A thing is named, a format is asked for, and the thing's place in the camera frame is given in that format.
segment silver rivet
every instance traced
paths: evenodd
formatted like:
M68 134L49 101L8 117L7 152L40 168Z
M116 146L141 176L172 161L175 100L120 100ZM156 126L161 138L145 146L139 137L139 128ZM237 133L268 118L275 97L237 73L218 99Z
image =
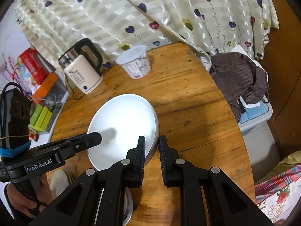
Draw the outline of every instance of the silver rivet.
M212 167L211 171L215 174L218 174L221 171L221 169L219 169L218 167Z
M121 161L121 164L122 165L128 165L128 164L130 164L131 163L131 160L129 160L129 159L123 159L122 161Z
M182 158L178 158L176 159L176 163L179 165L183 165L185 163L185 160L183 160Z
M94 173L95 173L95 170L92 169L92 168L86 170L86 175L88 175L88 176L91 176L91 175L93 175Z

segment brown cloth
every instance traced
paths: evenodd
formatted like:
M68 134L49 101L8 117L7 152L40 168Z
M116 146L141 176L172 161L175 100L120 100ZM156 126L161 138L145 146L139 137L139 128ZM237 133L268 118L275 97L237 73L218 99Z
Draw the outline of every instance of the brown cloth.
M258 103L269 90L267 72L241 53L218 53L211 62L210 75L239 122L241 110L237 100L242 96L247 104Z

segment orange box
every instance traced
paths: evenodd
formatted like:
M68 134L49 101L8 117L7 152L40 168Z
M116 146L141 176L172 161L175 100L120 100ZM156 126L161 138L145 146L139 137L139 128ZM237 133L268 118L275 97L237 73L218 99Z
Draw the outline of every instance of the orange box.
M33 101L36 104L39 104L41 102L40 99L35 99L35 98L45 98L50 89L53 87L55 84L56 80L58 79L58 76L51 72L43 81L39 89L32 95Z

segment wooden table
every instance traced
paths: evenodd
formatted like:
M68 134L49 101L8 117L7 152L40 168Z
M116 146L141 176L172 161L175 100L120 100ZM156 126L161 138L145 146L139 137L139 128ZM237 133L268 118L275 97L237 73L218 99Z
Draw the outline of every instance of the wooden table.
M103 82L92 93L78 101L69 98L52 140L87 132L93 115L109 99L124 93L138 94L155 108L160 134L166 135L168 145L182 158L197 167L220 167L254 200L253 175L242 135L208 72L183 43L147 54L152 70L144 78L132 80L117 65L104 72ZM83 151L62 168L78 177L90 167ZM134 213L128 225L180 225L179 188L164 187L158 151L145 167L142 188L131 192Z

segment electric kettle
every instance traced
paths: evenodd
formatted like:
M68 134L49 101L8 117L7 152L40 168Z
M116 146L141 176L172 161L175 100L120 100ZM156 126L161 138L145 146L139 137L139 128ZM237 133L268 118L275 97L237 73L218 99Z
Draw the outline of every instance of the electric kettle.
M94 64L89 55L82 49L84 46L87 46L96 56L98 60L97 65ZM58 61L67 77L85 94L97 88L103 79L100 71L103 58L93 42L88 38L75 43Z

